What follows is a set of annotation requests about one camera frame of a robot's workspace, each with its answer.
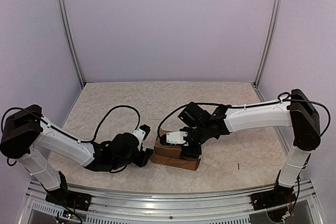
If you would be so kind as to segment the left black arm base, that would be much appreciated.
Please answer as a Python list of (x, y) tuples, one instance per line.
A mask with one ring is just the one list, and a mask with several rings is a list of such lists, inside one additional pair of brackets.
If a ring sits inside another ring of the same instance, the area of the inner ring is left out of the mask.
[(75, 210), (88, 211), (92, 200), (92, 196), (90, 194), (64, 190), (62, 188), (52, 191), (47, 190), (46, 193), (47, 202)]

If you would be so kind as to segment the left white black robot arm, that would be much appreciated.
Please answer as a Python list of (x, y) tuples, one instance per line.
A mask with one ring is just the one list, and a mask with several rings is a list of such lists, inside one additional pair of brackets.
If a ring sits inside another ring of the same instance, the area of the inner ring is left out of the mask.
[(63, 131), (33, 104), (8, 109), (1, 119), (1, 153), (22, 164), (43, 186), (49, 196), (66, 206), (73, 201), (66, 178), (55, 170), (38, 150), (39, 147), (68, 158), (92, 172), (115, 174), (129, 165), (147, 165), (154, 150), (143, 147), (150, 133), (148, 125), (137, 124), (133, 132), (119, 133), (114, 139), (95, 142), (82, 140)]

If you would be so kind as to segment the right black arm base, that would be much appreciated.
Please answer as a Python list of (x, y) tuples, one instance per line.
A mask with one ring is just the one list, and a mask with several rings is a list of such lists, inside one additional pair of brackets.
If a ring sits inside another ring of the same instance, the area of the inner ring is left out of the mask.
[(296, 196), (293, 188), (275, 187), (272, 190), (254, 193), (251, 195), (254, 210), (261, 210), (294, 202)]

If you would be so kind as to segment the brown cardboard paper box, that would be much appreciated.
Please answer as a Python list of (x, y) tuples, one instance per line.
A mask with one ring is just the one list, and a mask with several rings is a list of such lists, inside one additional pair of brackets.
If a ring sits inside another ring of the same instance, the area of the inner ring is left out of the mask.
[[(180, 131), (189, 133), (187, 128)], [(181, 145), (163, 145), (160, 137), (168, 132), (171, 131), (159, 129), (159, 135), (154, 144), (154, 154), (150, 158), (151, 161), (156, 164), (196, 171), (200, 165), (201, 156), (199, 159), (184, 159), (181, 158)]]

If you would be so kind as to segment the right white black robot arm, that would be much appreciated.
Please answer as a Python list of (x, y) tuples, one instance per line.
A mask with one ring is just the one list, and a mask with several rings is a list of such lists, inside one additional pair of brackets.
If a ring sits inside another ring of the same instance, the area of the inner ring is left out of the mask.
[(289, 197), (311, 153), (321, 143), (319, 113), (299, 89), (282, 93), (276, 100), (268, 102), (241, 106), (219, 104), (213, 113), (191, 102), (179, 114), (179, 119), (186, 126), (167, 141), (186, 147), (197, 147), (211, 138), (247, 129), (291, 127), (293, 145), (274, 189), (268, 194), (273, 205), (279, 205)]

